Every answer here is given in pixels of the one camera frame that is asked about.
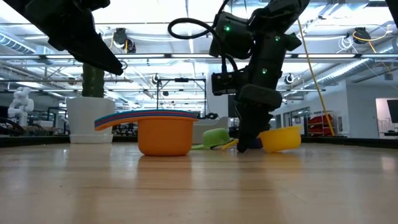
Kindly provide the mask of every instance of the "green cactus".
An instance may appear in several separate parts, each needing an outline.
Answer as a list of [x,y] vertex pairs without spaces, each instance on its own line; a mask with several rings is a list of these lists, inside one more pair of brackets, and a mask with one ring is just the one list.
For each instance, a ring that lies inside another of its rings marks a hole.
[[105,72],[103,70],[83,63],[83,91],[81,95],[103,98],[105,84],[104,76]]

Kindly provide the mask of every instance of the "white robot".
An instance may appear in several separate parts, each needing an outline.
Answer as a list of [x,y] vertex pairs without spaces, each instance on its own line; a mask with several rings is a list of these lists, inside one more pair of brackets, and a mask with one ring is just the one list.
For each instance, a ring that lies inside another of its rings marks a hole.
[[29,99],[30,88],[19,87],[14,93],[14,100],[8,108],[8,117],[15,118],[16,115],[19,117],[19,125],[24,127],[27,125],[27,113],[32,112],[34,109],[34,101]]

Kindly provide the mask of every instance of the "white pot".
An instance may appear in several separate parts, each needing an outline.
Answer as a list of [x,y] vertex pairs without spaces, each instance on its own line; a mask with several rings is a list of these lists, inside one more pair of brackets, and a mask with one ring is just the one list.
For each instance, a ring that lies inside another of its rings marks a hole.
[[76,97],[67,100],[70,142],[82,144],[111,143],[112,128],[94,130],[96,119],[114,113],[114,102],[95,97]]

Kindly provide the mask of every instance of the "yellow bowl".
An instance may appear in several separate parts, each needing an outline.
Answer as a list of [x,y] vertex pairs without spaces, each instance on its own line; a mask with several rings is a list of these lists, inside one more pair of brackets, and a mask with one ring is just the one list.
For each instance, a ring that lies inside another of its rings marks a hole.
[[273,129],[260,133],[259,137],[266,152],[296,149],[301,145],[300,129],[300,126]]

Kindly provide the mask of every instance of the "floor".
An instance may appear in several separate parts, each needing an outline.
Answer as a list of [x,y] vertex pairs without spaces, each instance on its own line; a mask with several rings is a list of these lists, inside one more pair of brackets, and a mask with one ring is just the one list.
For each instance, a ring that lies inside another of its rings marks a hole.
[[396,223],[398,151],[304,144],[282,154],[135,144],[0,149],[0,223]]

